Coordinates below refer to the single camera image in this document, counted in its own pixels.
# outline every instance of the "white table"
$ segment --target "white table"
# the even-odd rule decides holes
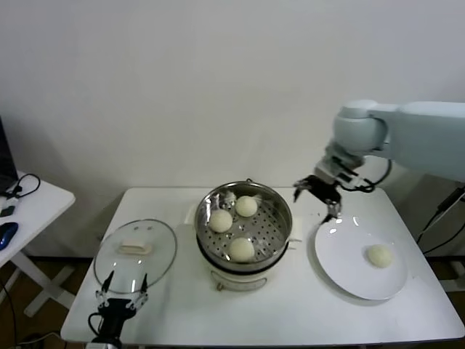
[[[23,193],[34,189],[36,184],[36,179],[25,178],[21,182]],[[0,205],[3,204],[4,200],[5,198],[0,199]],[[50,280],[21,250],[71,206],[74,200],[74,195],[69,191],[42,181],[40,188],[35,193],[20,199],[13,215],[0,218],[0,225],[5,222],[19,224],[19,228],[9,245],[0,251],[0,267],[9,260],[17,266],[5,287],[9,290],[22,271],[44,289],[25,309],[24,313],[27,316],[34,316],[49,298],[56,300],[68,309],[73,304],[74,295],[59,287],[73,272],[73,269],[66,266],[53,280]],[[0,302],[4,296],[4,292],[1,291]]]
[[[278,189],[294,219],[302,221],[304,243],[287,251],[278,272],[254,292],[218,292],[203,265],[193,227],[183,224],[205,188],[128,190],[106,235],[132,220],[158,218],[175,228],[178,255],[171,270],[149,288],[149,300],[124,325],[121,341],[132,345],[354,345],[463,337],[464,325],[423,254],[384,191],[348,193],[344,212],[371,217],[398,245],[410,275],[405,288],[388,301],[353,297],[328,279],[315,260],[315,226],[326,208],[304,193],[292,204],[293,190]],[[67,341],[94,335],[87,317],[96,310],[91,268],[63,324]]]

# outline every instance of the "white robotic arm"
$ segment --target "white robotic arm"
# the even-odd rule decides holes
[[[357,186],[354,170],[367,155],[465,182],[465,103],[388,105],[358,100],[342,107],[333,132],[315,175],[295,184],[294,197],[310,191],[328,205],[328,216],[337,217],[341,210],[337,186]]]

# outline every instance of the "computer mouse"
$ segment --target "computer mouse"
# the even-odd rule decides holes
[[[8,246],[15,236],[19,225],[15,222],[7,222],[0,225],[0,251]]]

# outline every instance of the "steamed bun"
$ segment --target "steamed bun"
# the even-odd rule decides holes
[[[394,256],[385,245],[373,245],[368,249],[368,259],[375,267],[387,268],[394,260]]]
[[[251,217],[256,214],[258,204],[251,196],[241,196],[235,203],[235,211],[242,217]]]
[[[229,248],[233,262],[247,262],[255,255],[254,245],[247,238],[235,238]]]
[[[217,233],[225,233],[233,225],[231,214],[224,209],[217,209],[211,213],[209,228]]]

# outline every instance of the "laptop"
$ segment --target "laptop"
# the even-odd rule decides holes
[[[11,187],[17,180],[15,163],[0,118],[0,193]]]

